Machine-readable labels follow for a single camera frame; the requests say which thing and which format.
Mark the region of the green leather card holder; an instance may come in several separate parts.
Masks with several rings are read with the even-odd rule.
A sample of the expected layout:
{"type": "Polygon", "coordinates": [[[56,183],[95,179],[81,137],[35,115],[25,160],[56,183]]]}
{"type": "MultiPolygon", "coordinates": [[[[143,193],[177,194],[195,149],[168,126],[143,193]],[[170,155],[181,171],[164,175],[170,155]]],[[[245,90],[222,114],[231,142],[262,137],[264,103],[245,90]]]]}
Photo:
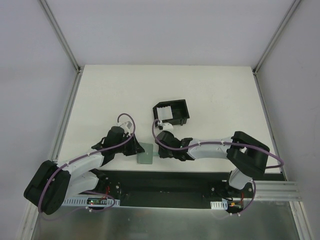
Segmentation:
{"type": "Polygon", "coordinates": [[[144,152],[137,155],[137,163],[142,165],[152,165],[154,156],[153,144],[141,142],[140,145],[144,149],[144,152]]]}

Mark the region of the black plastic card box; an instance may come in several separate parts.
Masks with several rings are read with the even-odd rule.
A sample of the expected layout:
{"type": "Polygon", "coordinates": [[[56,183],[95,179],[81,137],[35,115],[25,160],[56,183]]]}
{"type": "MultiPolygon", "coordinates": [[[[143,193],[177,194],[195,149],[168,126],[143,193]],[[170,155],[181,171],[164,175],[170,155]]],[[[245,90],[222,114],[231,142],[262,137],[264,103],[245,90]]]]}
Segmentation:
{"type": "Polygon", "coordinates": [[[153,108],[155,120],[169,123],[173,126],[184,125],[190,118],[187,102],[185,99],[158,102],[153,108]]]}

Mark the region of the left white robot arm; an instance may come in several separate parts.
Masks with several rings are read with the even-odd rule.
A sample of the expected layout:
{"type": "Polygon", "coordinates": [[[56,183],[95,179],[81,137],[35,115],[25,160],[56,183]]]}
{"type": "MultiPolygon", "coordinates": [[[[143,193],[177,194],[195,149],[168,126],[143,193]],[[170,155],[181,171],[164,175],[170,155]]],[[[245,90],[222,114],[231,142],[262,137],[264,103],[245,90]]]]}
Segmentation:
{"type": "Polygon", "coordinates": [[[134,134],[120,126],[113,126],[87,154],[76,160],[55,163],[44,161],[23,196],[42,213],[51,215],[63,204],[64,200],[85,191],[94,194],[109,194],[110,183],[107,176],[99,169],[111,162],[116,154],[134,156],[144,153],[134,134]]]}

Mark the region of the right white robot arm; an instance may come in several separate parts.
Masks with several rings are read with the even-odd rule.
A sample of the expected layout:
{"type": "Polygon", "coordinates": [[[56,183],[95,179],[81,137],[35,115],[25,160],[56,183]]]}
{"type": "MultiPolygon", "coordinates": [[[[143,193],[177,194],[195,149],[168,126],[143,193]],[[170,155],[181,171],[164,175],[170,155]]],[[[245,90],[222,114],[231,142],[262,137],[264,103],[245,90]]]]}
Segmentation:
{"type": "Polygon", "coordinates": [[[162,159],[174,158],[182,162],[198,159],[224,159],[235,169],[231,171],[225,192],[230,197],[242,193],[245,185],[265,174],[270,148],[242,131],[221,140],[200,140],[187,137],[179,140],[163,130],[155,137],[158,154],[162,159]]]}

